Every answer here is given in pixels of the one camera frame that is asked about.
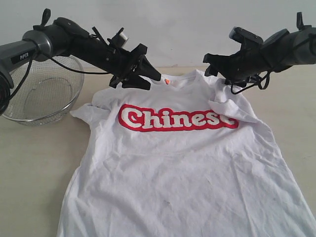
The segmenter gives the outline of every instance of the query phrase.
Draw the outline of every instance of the white t-shirt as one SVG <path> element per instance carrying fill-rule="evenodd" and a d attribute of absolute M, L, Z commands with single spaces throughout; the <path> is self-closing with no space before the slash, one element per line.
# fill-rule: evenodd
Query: white t-shirt
<path fill-rule="evenodd" d="M 217 77 L 107 88 L 72 115 L 90 125 L 59 237 L 314 237 L 316 221 L 270 128 Z"/>

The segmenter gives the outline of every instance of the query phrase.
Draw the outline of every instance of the white wall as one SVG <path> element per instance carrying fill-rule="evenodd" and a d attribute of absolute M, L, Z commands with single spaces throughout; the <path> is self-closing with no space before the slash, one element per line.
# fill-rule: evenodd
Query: white wall
<path fill-rule="evenodd" d="M 287 28 L 296 30 L 296 12 L 316 26 L 316 0 L 1 0 L 0 45 L 18 41 L 39 24 L 42 11 L 63 16 L 86 30 L 96 26 L 104 38 L 120 27 L 130 37 L 125 48 L 148 47 L 158 66 L 203 65 L 204 54 L 231 54 L 239 45 L 228 38 L 242 26 L 263 39 Z"/>

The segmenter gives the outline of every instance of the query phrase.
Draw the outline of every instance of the basket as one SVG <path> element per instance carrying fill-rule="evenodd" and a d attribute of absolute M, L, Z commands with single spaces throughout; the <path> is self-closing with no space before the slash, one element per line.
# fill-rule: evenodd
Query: basket
<path fill-rule="evenodd" d="M 70 57 L 55 57 L 65 66 L 82 71 L 80 62 Z M 11 76 L 16 86 L 24 76 L 28 63 Z M 43 125 L 61 120 L 76 102 L 82 89 L 84 74 L 71 72 L 51 60 L 34 61 L 30 73 L 18 93 L 10 100 L 3 116 L 23 125 Z"/>

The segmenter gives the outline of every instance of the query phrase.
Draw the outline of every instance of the printed graphic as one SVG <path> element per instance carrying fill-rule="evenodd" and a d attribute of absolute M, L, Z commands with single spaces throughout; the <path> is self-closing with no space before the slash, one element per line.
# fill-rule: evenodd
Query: printed graphic
<path fill-rule="evenodd" d="M 119 123 L 133 131 L 191 131 L 219 129 L 222 127 L 237 128 L 238 121 L 219 115 L 212 110 L 195 112 L 174 112 L 163 108 L 158 113 L 151 108 L 139 108 L 124 104 L 119 110 Z"/>

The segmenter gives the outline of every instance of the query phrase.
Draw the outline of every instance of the beige table surface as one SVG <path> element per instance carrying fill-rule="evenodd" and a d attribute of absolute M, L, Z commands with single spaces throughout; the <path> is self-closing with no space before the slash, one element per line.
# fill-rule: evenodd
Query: beige table surface
<path fill-rule="evenodd" d="M 161 68 L 181 75 L 193 68 Z M 273 74 L 266 91 L 245 92 L 259 118 L 274 131 L 283 157 L 316 215 L 316 67 Z M 110 76 L 86 76 L 74 106 L 90 102 Z M 67 115 L 28 127 L 0 118 L 0 237 L 54 237 L 68 182 L 86 150 L 90 130 Z"/>

